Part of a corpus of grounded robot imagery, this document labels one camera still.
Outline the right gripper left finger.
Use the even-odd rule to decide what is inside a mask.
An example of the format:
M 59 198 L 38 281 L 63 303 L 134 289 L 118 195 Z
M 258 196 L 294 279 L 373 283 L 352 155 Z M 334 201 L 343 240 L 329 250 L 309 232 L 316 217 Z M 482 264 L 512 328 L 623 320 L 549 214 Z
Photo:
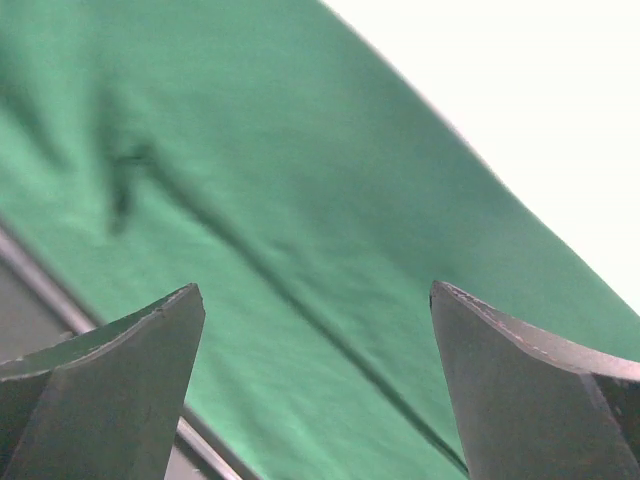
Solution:
M 2 363 L 2 478 L 163 478 L 204 320 L 188 284 Z

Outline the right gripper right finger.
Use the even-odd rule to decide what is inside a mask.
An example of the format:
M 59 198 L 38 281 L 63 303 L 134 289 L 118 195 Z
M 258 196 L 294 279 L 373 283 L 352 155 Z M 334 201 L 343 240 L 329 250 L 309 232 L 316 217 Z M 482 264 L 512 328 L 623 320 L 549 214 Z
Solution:
M 639 365 L 434 282 L 433 328 L 473 479 L 636 479 Z

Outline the dark green t-shirt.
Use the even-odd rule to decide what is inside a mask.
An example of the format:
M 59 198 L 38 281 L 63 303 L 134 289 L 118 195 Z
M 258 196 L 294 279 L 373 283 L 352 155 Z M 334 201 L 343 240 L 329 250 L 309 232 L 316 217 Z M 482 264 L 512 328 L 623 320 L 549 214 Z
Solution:
M 5 1 L 1 215 L 93 312 L 185 284 L 265 479 L 461 479 L 436 281 L 627 359 L 638 316 L 316 1 Z

